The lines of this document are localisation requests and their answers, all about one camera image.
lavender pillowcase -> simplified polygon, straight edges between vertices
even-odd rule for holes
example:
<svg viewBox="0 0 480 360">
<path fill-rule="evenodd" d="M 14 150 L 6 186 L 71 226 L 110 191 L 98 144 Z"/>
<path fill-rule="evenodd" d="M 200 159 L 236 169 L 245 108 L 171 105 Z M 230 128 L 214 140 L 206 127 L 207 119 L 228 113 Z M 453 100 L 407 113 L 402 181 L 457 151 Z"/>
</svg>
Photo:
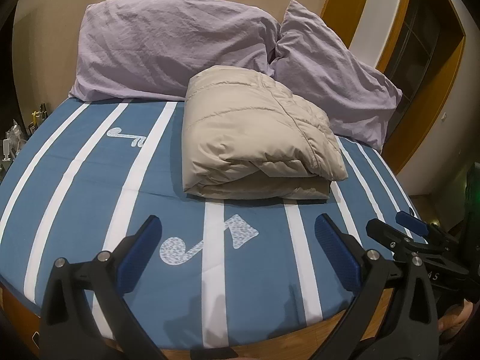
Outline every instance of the lavender pillowcase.
<svg viewBox="0 0 480 360">
<path fill-rule="evenodd" d="M 402 92 L 358 61 L 320 17 L 291 0 L 272 62 L 275 80 L 318 105 L 332 131 L 381 150 Z"/>
<path fill-rule="evenodd" d="M 89 5 L 70 97 L 183 100 L 190 78 L 213 66 L 269 76 L 279 23 L 222 0 L 108 0 Z"/>
</svg>

screw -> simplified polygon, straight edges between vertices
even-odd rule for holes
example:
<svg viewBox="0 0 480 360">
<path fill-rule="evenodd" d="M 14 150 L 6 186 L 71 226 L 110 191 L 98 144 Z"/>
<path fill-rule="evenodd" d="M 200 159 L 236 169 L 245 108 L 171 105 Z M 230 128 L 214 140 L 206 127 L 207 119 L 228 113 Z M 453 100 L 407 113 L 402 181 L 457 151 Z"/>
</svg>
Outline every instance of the screw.
<svg viewBox="0 0 480 360">
<path fill-rule="evenodd" d="M 57 268 L 62 268 L 65 265 L 65 259 L 63 257 L 60 257 L 59 259 L 55 260 L 55 266 Z"/>
<path fill-rule="evenodd" d="M 378 260 L 380 258 L 380 253 L 377 252 L 375 249 L 370 249 L 367 252 L 367 257 L 371 260 Z"/>
<path fill-rule="evenodd" d="M 423 261 L 419 256 L 415 256 L 414 258 L 412 258 L 412 263 L 415 266 L 421 266 L 423 264 Z"/>
<path fill-rule="evenodd" d="M 101 251 L 97 254 L 97 260 L 105 262 L 110 258 L 110 252 L 108 250 Z"/>
</svg>

striped bed sheet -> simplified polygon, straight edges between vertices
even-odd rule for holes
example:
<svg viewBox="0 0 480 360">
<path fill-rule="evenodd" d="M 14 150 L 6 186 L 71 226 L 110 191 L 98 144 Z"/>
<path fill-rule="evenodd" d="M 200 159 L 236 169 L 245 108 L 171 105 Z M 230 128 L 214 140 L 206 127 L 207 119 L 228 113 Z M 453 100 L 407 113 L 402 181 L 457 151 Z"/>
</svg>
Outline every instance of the striped bed sheet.
<svg viewBox="0 0 480 360">
<path fill-rule="evenodd" d="M 258 342 L 345 309 L 352 295 L 315 239 L 319 214 L 386 258 L 366 234 L 372 218 L 423 242 L 395 223 L 414 207 L 381 156 L 342 137 L 349 178 L 332 183 L 326 202 L 186 195 L 182 118 L 183 103 L 68 99 L 30 138 L 0 185 L 0 279 L 31 311 L 55 259 L 111 251 L 149 215 L 161 219 L 162 240 L 125 300 L 165 349 Z"/>
</svg>

patterned music note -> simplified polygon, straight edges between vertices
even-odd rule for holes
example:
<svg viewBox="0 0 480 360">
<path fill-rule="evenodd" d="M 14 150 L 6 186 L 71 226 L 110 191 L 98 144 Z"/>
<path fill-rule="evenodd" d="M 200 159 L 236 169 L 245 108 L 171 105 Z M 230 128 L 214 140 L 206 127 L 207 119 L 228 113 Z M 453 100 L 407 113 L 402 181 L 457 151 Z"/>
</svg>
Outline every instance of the patterned music note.
<svg viewBox="0 0 480 360">
<path fill-rule="evenodd" d="M 233 249 L 240 248 L 247 241 L 258 235 L 258 231 L 237 214 L 225 221 L 225 230 L 226 229 L 230 229 L 230 233 L 232 234 Z M 170 237 L 160 246 L 160 258 L 170 266 L 177 266 L 189 261 L 189 259 L 202 249 L 203 240 L 187 251 L 183 239 Z"/>
<path fill-rule="evenodd" d="M 120 127 L 114 127 L 108 130 L 106 132 L 106 135 L 108 137 L 133 139 L 131 143 L 132 147 L 135 147 L 135 146 L 142 147 L 143 143 L 145 142 L 145 139 L 147 139 L 147 137 L 143 137 L 142 135 L 121 134 L 121 132 L 122 132 L 122 129 Z"/>
</svg>

beige comforter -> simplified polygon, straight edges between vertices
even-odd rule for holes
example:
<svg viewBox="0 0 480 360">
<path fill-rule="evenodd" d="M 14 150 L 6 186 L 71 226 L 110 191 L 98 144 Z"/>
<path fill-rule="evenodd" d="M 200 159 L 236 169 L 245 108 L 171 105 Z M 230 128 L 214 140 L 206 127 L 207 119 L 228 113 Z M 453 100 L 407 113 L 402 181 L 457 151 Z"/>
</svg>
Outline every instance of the beige comforter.
<svg viewBox="0 0 480 360">
<path fill-rule="evenodd" d="M 327 199 L 347 177 L 328 117 L 265 74 L 214 66 L 189 83 L 185 192 L 217 199 Z"/>
</svg>

